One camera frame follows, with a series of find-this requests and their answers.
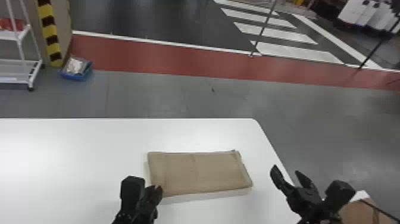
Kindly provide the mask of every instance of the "tan fabric pad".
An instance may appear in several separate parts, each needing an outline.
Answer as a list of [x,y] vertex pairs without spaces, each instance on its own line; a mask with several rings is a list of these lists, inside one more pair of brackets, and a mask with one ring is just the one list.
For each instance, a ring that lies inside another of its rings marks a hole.
[[215,153],[148,153],[152,185],[164,197],[249,188],[251,178],[238,151]]

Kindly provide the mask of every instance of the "red object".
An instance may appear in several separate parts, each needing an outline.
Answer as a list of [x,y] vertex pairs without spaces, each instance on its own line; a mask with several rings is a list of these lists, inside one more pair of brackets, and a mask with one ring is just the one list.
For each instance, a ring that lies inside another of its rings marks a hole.
[[[18,31],[24,30],[24,21],[15,20],[15,26],[17,27]],[[10,18],[0,18],[0,30],[14,31],[13,24]]]
[[95,69],[400,91],[393,71],[74,35],[71,54]]

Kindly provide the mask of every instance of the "shelf rack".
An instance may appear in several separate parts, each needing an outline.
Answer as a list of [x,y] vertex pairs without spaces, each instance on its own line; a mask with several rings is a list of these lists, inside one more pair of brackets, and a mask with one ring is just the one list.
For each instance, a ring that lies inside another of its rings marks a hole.
[[[24,27],[22,31],[17,31],[17,26],[15,25],[14,12],[10,0],[5,0],[5,3],[8,8],[8,13],[10,15],[12,28],[14,31],[0,30],[0,40],[16,42],[20,54],[20,60],[0,59],[0,83],[27,84],[28,90],[33,91],[34,90],[33,84],[35,82],[36,76],[39,73],[39,69],[42,67],[43,59],[40,54],[35,35],[33,34],[32,31],[32,26],[29,21],[25,3],[23,2],[23,0],[19,1],[27,25]],[[27,61],[25,59],[25,54],[22,49],[22,43],[28,33],[31,34],[33,43],[36,48],[38,57],[38,60],[36,61]]]

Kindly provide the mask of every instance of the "hazard stripe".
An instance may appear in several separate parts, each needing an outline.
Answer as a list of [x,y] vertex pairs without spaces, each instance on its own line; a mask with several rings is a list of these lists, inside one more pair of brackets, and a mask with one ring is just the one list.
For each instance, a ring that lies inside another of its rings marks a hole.
[[46,50],[51,61],[51,66],[62,66],[63,55],[57,35],[53,6],[51,0],[37,0],[37,13],[42,23],[42,33],[46,42]]

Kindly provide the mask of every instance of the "white floor line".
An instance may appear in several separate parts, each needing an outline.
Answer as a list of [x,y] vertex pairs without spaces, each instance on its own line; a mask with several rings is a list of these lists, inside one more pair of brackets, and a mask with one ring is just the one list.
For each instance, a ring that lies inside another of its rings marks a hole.
[[142,42],[142,43],[155,43],[155,44],[168,45],[168,46],[180,46],[180,47],[184,47],[184,48],[203,49],[203,50],[209,50],[209,51],[228,52],[228,53],[235,53],[235,54],[250,54],[251,53],[250,51],[242,51],[242,50],[236,50],[236,49],[215,48],[215,47],[211,47],[211,46],[200,46],[200,45],[193,45],[193,44],[186,44],[186,43],[156,41],[156,40],[142,39],[142,38],[131,38],[129,36],[117,36],[117,35],[109,35],[109,34],[103,34],[103,33],[78,31],[78,30],[74,30],[73,34],[81,35],[81,36],[93,36],[96,38],[117,39],[117,40],[123,40],[123,41],[135,41],[135,42]]
[[240,2],[234,2],[234,1],[228,1],[228,0],[214,0],[218,4],[223,4],[223,5],[230,5],[236,8],[243,8],[245,10],[253,10],[256,12],[261,12],[261,13],[270,13],[270,10],[268,8],[264,7],[258,7],[258,6],[253,6],[253,5],[248,5]]
[[294,46],[284,46],[265,42],[259,42],[257,50],[264,55],[343,64],[341,60],[327,51],[296,48]]
[[[346,66],[358,69],[360,65],[359,64],[346,64]],[[369,68],[367,66],[364,66],[362,69],[378,70],[378,71],[389,71],[389,72],[400,73],[400,70],[396,70],[396,69],[384,69],[384,68],[372,69],[372,68]]]
[[[367,57],[362,55],[360,52],[356,51],[354,48],[349,46],[347,43],[341,41],[339,38],[333,36],[330,34],[328,31],[324,30],[317,24],[315,24],[313,21],[309,20],[303,15],[296,15],[293,14],[294,17],[297,19],[301,20],[303,23],[307,24],[311,28],[313,28],[315,31],[319,32],[321,35],[323,35],[325,38],[336,44],[338,47],[342,48],[344,51],[346,51],[349,55],[353,56],[355,59],[357,59],[360,62],[363,62]],[[371,69],[381,69],[381,67],[376,64],[372,60],[368,60],[366,65],[371,68]]]
[[[237,26],[237,28],[239,28],[240,31],[244,33],[250,33],[253,35],[259,35],[262,29],[261,26],[254,26],[243,23],[234,23],[234,24]],[[310,37],[302,33],[294,33],[283,30],[265,28],[262,35],[270,38],[278,38],[289,41],[317,44],[317,42],[313,41]]]
[[[262,22],[262,23],[264,23],[267,18],[262,15],[243,13],[243,12],[239,12],[239,11],[235,11],[235,10],[228,10],[225,8],[223,8],[222,11],[224,11],[224,13],[230,17],[243,18],[245,20],[257,21],[257,22]],[[294,28],[294,29],[296,28],[295,26],[293,26],[292,23],[290,23],[286,20],[279,19],[279,18],[270,18],[268,23],[270,23],[272,25],[276,25],[276,26],[285,26],[285,27]]]

